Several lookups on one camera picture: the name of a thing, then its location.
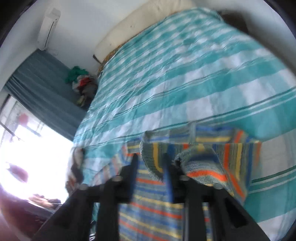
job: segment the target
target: air conditioner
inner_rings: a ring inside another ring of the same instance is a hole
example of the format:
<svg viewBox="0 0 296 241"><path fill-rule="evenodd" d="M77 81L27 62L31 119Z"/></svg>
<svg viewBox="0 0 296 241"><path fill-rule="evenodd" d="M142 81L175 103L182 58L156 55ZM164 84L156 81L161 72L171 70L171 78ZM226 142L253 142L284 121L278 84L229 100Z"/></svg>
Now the air conditioner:
<svg viewBox="0 0 296 241"><path fill-rule="evenodd" d="M40 50L45 50L47 48L60 16L61 12L55 8L44 16L37 39L37 47Z"/></svg>

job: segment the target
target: yellow stripe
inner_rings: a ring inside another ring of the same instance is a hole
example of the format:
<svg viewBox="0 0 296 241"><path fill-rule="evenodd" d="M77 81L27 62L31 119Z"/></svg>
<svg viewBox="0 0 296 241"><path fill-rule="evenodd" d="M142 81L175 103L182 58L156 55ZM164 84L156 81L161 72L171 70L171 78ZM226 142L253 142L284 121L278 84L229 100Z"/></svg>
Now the yellow stripe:
<svg viewBox="0 0 296 241"><path fill-rule="evenodd" d="M148 170L138 170L138 173L149 174L149 171Z"/></svg>
<svg viewBox="0 0 296 241"><path fill-rule="evenodd" d="M158 143L153 143L153 159L154 165L159 172L163 172L163 169L158 166Z"/></svg>
<svg viewBox="0 0 296 241"><path fill-rule="evenodd" d="M126 219L128 219L129 221L132 221L132 222L134 222L134 223L136 223L138 225L141 225L141 226L143 226L143 227L145 227L147 229L150 229L150 230L162 233L162 234L166 234L166 235L172 236L172 237L177 238L177 239L181 238L181 236L178 235L176 232L169 232L169 231L166 231L164 229L160 229L160 228L157 228L157 227L154 227L154 226L150 226L150 225L148 225L146 223L142 223L142 222L136 220L135 218L132 218L132 217L130 217L130 216L124 214L124 213L119 213L119 214L121 216L125 217Z"/></svg>
<svg viewBox="0 0 296 241"><path fill-rule="evenodd" d="M235 176L237 180L240 180L240 159L242 156L242 143L237 144L237 161L236 161L236 167L235 167Z"/></svg>
<svg viewBox="0 0 296 241"><path fill-rule="evenodd" d="M230 137L197 137L195 139L196 142L228 142L230 141Z"/></svg>
<svg viewBox="0 0 296 241"><path fill-rule="evenodd" d="M197 151L205 151L205 146L203 144L198 144Z"/></svg>
<svg viewBox="0 0 296 241"><path fill-rule="evenodd" d="M129 239L128 237L126 237L124 234L119 233L119 236L124 238L127 241L132 241L131 239Z"/></svg>
<svg viewBox="0 0 296 241"><path fill-rule="evenodd" d="M137 198L139 200L145 201L145 202L150 202L150 203L154 203L154 204L165 206L165 207L183 209L182 204L173 204L173 203L170 203L170 202L163 202L163 201L160 201L160 200L154 200L154 199L150 199L150 198L147 198L147 197L142 197L142 196L139 196L137 194L134 194L133 197Z"/></svg>
<svg viewBox="0 0 296 241"><path fill-rule="evenodd" d="M136 148L140 148L140 145L128 146L128 149L136 149Z"/></svg>

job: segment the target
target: curtain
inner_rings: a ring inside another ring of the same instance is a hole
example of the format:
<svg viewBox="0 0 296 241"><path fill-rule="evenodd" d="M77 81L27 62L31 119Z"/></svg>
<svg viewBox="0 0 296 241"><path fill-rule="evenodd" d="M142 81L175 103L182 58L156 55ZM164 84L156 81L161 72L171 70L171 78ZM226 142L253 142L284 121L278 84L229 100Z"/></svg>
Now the curtain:
<svg viewBox="0 0 296 241"><path fill-rule="evenodd" d="M65 84L69 68L37 50L13 73L4 88L50 128L73 140L86 111L76 106L79 95Z"/></svg>

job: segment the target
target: bright window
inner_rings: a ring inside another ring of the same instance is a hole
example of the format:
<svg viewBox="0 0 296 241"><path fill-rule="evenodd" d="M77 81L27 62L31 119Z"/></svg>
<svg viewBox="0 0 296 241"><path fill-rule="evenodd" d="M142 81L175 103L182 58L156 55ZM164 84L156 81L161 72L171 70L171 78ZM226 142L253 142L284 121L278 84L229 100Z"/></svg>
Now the bright window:
<svg viewBox="0 0 296 241"><path fill-rule="evenodd" d="M72 142L53 131L13 97L9 97L0 122L0 183L22 199L33 194L65 202L67 163ZM28 182L23 183L8 170L8 164L23 168Z"/></svg>

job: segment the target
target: white pillow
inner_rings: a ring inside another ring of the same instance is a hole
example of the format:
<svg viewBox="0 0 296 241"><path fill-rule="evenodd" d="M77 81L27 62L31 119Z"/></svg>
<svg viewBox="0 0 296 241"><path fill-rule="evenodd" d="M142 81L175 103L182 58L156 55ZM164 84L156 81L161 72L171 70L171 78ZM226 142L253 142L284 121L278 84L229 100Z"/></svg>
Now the white pillow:
<svg viewBox="0 0 296 241"><path fill-rule="evenodd" d="M150 0L117 24L97 45L94 55L102 63L106 56L130 38L165 17L196 7L192 0Z"/></svg>

